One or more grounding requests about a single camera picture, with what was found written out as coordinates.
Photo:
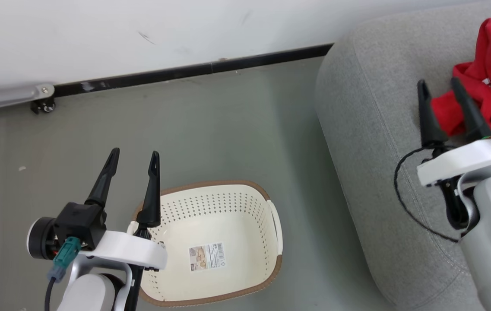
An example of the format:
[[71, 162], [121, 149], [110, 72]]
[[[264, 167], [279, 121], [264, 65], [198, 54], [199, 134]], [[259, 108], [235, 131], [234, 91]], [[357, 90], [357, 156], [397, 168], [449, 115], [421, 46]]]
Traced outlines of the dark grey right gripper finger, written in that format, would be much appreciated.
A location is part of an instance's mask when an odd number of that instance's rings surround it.
[[433, 112], [432, 96], [424, 79], [417, 82], [417, 92], [421, 145], [425, 148], [439, 148], [448, 141], [448, 136]]
[[464, 85], [458, 77], [451, 78], [451, 89], [455, 99], [461, 107], [464, 117], [465, 137], [469, 142], [475, 140], [488, 139], [491, 137], [491, 129], [484, 119], [475, 101], [469, 95]]

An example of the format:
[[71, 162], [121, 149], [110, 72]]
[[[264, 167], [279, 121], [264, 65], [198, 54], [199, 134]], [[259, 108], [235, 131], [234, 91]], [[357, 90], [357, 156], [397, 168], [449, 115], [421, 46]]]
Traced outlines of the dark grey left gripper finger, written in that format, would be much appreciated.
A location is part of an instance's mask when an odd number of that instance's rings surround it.
[[147, 173], [149, 181], [146, 195], [136, 217], [138, 229], [156, 228], [161, 224], [160, 154], [156, 150], [152, 152]]
[[90, 194], [85, 200], [86, 205], [98, 205], [105, 207], [111, 185], [111, 179], [115, 176], [120, 156], [120, 149], [113, 148], [109, 154], [105, 165], [102, 167], [99, 176], [93, 185]]

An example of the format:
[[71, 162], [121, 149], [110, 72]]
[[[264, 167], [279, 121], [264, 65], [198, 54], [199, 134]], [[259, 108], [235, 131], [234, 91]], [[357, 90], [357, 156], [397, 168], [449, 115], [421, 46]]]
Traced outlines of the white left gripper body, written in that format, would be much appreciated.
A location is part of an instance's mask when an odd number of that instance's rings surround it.
[[96, 248], [81, 251], [74, 260], [77, 267], [124, 270], [126, 266], [164, 270], [168, 252], [161, 244], [126, 232], [107, 231]]

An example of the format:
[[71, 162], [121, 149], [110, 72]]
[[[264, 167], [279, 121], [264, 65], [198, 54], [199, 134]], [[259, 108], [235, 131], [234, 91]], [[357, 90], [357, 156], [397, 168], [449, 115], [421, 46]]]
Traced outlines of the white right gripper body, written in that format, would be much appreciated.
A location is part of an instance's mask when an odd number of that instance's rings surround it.
[[417, 166], [417, 174], [421, 185], [427, 186], [488, 167], [491, 167], [491, 138], [449, 150]]

